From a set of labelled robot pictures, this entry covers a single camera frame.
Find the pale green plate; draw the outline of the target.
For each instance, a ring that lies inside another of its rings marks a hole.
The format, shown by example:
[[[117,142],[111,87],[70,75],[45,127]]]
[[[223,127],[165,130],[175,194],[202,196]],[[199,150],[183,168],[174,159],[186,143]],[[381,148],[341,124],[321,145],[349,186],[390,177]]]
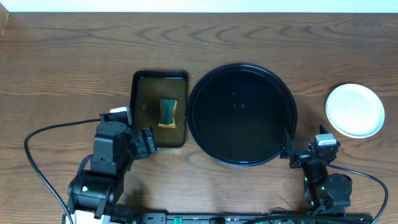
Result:
[[[380,98],[369,88],[355,83],[336,87],[326,99],[325,113],[338,132],[356,139],[375,135],[385,120]]]

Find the yellow green scrub sponge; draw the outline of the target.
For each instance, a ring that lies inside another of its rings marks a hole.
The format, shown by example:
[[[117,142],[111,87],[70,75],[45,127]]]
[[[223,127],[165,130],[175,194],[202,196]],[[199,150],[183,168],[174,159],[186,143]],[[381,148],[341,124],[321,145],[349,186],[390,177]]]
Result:
[[[160,128],[175,128],[175,114],[177,112],[178,101],[174,99],[160,100],[160,117],[158,127]]]

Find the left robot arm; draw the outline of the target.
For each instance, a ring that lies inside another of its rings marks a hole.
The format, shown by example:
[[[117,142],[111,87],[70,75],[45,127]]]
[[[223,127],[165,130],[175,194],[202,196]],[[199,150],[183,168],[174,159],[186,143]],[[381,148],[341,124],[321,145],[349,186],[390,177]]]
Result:
[[[156,153],[151,127],[136,133],[118,121],[105,121],[96,128],[93,154],[86,156],[68,186],[69,217],[64,223],[133,223],[135,211],[118,204],[124,191],[124,176],[132,163]]]

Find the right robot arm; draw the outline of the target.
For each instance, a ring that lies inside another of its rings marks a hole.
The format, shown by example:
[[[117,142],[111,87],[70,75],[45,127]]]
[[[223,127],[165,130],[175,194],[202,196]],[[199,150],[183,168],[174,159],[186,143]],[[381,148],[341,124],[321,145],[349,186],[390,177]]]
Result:
[[[312,205],[309,215],[345,214],[351,205],[352,179],[344,174],[329,174],[327,166],[336,159],[340,143],[324,126],[306,150],[296,150],[284,131],[281,159],[289,159],[291,169],[302,169],[305,201]]]

